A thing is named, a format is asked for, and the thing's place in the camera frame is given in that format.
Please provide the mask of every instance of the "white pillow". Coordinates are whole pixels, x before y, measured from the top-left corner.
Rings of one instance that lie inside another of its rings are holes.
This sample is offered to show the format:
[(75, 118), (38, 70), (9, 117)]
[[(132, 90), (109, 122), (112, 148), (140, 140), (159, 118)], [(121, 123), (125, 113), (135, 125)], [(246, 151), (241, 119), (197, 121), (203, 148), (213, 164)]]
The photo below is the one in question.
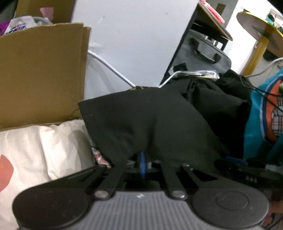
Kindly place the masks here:
[(12, 202), (21, 191), (94, 165), (83, 126), (74, 120), (0, 132), (0, 229), (18, 228)]

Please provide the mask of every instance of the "round table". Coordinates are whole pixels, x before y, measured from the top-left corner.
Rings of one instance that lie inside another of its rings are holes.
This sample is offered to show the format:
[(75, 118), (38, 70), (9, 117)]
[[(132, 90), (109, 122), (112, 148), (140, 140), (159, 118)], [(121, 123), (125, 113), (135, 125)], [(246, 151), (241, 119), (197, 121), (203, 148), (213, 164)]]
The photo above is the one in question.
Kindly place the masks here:
[(276, 27), (250, 12), (239, 12), (237, 20), (258, 41), (242, 75), (253, 73), (266, 49), (278, 57), (283, 57), (283, 34)]

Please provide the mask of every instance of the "gray bag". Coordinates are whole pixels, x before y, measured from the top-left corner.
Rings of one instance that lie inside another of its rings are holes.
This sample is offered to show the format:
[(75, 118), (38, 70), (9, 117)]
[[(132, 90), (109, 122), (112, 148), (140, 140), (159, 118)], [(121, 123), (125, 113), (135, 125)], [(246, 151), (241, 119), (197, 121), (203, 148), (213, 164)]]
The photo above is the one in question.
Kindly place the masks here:
[(216, 70), (225, 73), (231, 68), (230, 58), (204, 35), (190, 30), (182, 44), (172, 67), (185, 63), (188, 71)]

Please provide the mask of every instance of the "bag handle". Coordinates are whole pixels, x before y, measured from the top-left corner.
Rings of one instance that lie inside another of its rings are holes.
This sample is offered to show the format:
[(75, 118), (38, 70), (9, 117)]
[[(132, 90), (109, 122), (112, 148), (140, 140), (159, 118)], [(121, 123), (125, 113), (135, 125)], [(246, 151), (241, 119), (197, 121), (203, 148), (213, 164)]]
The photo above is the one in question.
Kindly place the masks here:
[(200, 43), (197, 40), (195, 40), (194, 38), (191, 38), (191, 42), (193, 44), (193, 47), (194, 47), (196, 54), (199, 57), (201, 57), (203, 60), (205, 60), (206, 62), (211, 63), (211, 64), (215, 64), (215, 63), (220, 61), (221, 56), (219, 54), (215, 54), (213, 59), (212, 59), (212, 58), (206, 56), (205, 54), (203, 54), (202, 52), (200, 52), (198, 50), (198, 46), (199, 46)]

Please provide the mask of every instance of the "cardboard box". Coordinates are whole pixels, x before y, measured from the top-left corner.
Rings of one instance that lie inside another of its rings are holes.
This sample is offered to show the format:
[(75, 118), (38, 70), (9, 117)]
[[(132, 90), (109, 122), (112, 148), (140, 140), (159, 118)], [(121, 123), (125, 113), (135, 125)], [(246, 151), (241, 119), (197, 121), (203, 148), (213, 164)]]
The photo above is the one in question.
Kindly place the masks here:
[(19, 0), (16, 17), (33, 16), (42, 17), (40, 8), (53, 7), (53, 23), (71, 22), (76, 0)]
[(0, 129), (80, 117), (89, 34), (69, 23), (0, 37)]

